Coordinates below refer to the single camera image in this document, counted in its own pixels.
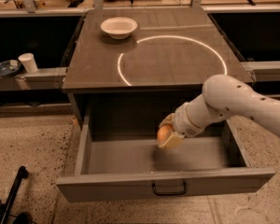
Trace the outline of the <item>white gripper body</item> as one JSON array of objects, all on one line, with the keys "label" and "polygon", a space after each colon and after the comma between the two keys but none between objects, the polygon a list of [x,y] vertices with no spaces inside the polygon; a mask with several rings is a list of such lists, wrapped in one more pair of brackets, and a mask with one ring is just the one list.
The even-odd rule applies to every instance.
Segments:
[{"label": "white gripper body", "polygon": [[204,131],[204,128],[196,126],[189,118],[189,104],[184,103],[175,112],[173,127],[176,132],[185,137],[192,138]]}]

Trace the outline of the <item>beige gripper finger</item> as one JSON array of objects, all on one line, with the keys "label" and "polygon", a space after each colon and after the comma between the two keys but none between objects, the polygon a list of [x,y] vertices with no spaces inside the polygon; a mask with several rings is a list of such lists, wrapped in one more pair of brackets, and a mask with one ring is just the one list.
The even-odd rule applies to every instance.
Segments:
[{"label": "beige gripper finger", "polygon": [[162,149],[172,149],[182,144],[184,141],[184,136],[178,134],[177,132],[170,132],[167,139],[163,143],[159,143],[159,148]]},{"label": "beige gripper finger", "polygon": [[159,128],[162,128],[164,126],[173,126],[173,121],[174,121],[174,114],[171,113],[169,114],[159,125]]}]

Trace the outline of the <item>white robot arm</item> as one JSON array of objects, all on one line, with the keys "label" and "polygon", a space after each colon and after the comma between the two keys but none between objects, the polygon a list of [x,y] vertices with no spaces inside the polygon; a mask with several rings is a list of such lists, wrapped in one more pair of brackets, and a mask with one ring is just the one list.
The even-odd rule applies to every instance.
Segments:
[{"label": "white robot arm", "polygon": [[217,122],[237,115],[251,119],[280,138],[280,101],[255,92],[227,75],[208,78],[202,93],[168,115],[157,132],[158,146],[171,149]]}]

